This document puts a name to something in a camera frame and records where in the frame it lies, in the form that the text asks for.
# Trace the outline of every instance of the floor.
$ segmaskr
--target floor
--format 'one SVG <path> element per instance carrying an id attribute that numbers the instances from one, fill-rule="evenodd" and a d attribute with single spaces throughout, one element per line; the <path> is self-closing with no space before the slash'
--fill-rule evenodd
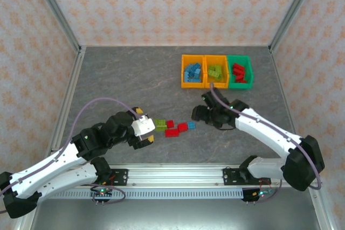
<path id="1" fill-rule="evenodd" d="M 79 110 L 93 98 L 108 96 L 130 107 L 141 107 L 155 119 L 190 121 L 193 108 L 204 104 L 207 89 L 181 88 L 182 54 L 249 55 L 253 88 L 222 90 L 229 101 L 240 99 L 261 116 L 291 131 L 288 112 L 267 47 L 88 47 L 68 115 L 64 139 Z M 74 134 L 124 110 L 116 103 L 98 102 L 86 110 Z M 267 146 L 239 130 L 219 131 L 204 122 L 177 138 L 154 132 L 155 142 L 133 150 L 120 144 L 105 155 L 108 163 L 241 163 L 250 155 L 277 157 Z"/>
<path id="2" fill-rule="evenodd" d="M 248 205 L 239 199 L 125 200 L 95 206 L 91 200 L 41 204 L 32 230 L 318 230 L 309 192 L 284 188 L 272 200 Z"/>

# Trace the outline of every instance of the wallpaper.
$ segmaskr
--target wallpaper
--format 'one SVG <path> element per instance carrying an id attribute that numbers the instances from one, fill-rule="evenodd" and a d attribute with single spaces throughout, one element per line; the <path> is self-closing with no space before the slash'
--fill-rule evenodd
<path id="1" fill-rule="evenodd" d="M 81 45 L 266 45 L 292 0 L 57 0 Z"/>
<path id="2" fill-rule="evenodd" d="M 44 0 L 0 0 L 0 172 L 44 157 L 74 57 Z M 0 222 L 15 221 L 1 214 Z"/>
<path id="3" fill-rule="evenodd" d="M 321 176 L 343 229 L 345 0 L 305 0 L 275 60 L 297 132 L 319 141 L 326 164 Z"/>

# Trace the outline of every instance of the wall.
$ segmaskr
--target wall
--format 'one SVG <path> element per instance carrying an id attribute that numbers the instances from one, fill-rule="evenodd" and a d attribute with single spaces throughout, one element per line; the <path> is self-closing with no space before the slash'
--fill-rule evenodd
<path id="1" fill-rule="evenodd" d="M 0 0 L 0 172 L 44 157 L 74 57 L 44 0 Z"/>
<path id="2" fill-rule="evenodd" d="M 82 45 L 266 45 L 292 0 L 57 0 Z"/>
<path id="3" fill-rule="evenodd" d="M 319 141 L 345 226 L 345 0 L 305 0 L 274 56 L 297 132 Z"/>

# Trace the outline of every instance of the plastic bin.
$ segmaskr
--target plastic bin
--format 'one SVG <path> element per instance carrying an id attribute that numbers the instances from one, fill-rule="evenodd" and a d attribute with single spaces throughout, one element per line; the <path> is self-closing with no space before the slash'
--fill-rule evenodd
<path id="1" fill-rule="evenodd" d="M 205 88 L 210 88 L 210 83 L 213 82 L 214 86 L 217 88 L 228 88 L 229 87 L 229 68 L 227 65 L 227 57 L 225 55 L 205 55 L 206 61 L 206 83 Z M 222 79 L 217 80 L 212 76 L 208 76 L 207 69 L 210 65 L 221 65 L 222 67 Z"/>
<path id="2" fill-rule="evenodd" d="M 201 83 L 189 83 L 184 82 L 183 72 L 189 64 L 195 64 L 196 62 L 201 64 L 200 79 Z M 182 88 L 205 88 L 206 75 L 205 75 L 205 57 L 204 55 L 182 55 L 181 61 L 181 87 Z"/>
<path id="3" fill-rule="evenodd" d="M 228 55 L 227 63 L 229 65 L 229 71 L 230 71 L 229 88 L 232 88 L 232 89 L 252 88 L 253 81 L 254 81 L 254 73 L 253 73 L 252 65 L 250 63 L 250 58 L 248 56 Z M 236 76 L 232 74 L 232 66 L 234 63 L 237 63 L 245 67 L 246 74 L 244 76 L 244 80 L 246 80 L 247 83 L 235 83 Z"/>

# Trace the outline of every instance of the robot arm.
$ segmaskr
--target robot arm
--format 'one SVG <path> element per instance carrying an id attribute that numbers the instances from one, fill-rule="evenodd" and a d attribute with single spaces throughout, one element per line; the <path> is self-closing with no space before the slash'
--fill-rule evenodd
<path id="1" fill-rule="evenodd" d="M 104 155 L 113 145 L 128 142 L 134 149 L 153 143 L 153 136 L 141 136 L 155 129 L 146 114 L 136 119 L 130 112 L 118 112 L 106 123 L 98 123 L 83 129 L 57 153 L 18 173 L 0 174 L 0 188 L 4 191 L 4 203 L 11 218 L 21 217 L 36 206 L 37 202 L 81 184 L 90 184 L 99 177 L 109 179 L 111 170 Z M 80 168 L 66 172 L 78 165 Z"/>
<path id="2" fill-rule="evenodd" d="M 245 181 L 251 178 L 275 178 L 284 179 L 293 188 L 304 191 L 315 179 L 315 172 L 312 169 L 305 155 L 292 143 L 294 141 L 311 158 L 318 172 L 325 168 L 322 154 L 315 138 L 289 133 L 270 121 L 264 119 L 251 109 L 247 104 L 234 100 L 229 101 L 215 88 L 214 95 L 217 99 L 229 106 L 223 107 L 212 92 L 202 95 L 207 106 L 197 106 L 193 109 L 192 119 L 205 121 L 206 124 L 221 129 L 224 124 L 247 132 L 268 147 L 273 149 L 281 158 L 265 159 L 251 156 L 240 166 L 240 175 Z"/>

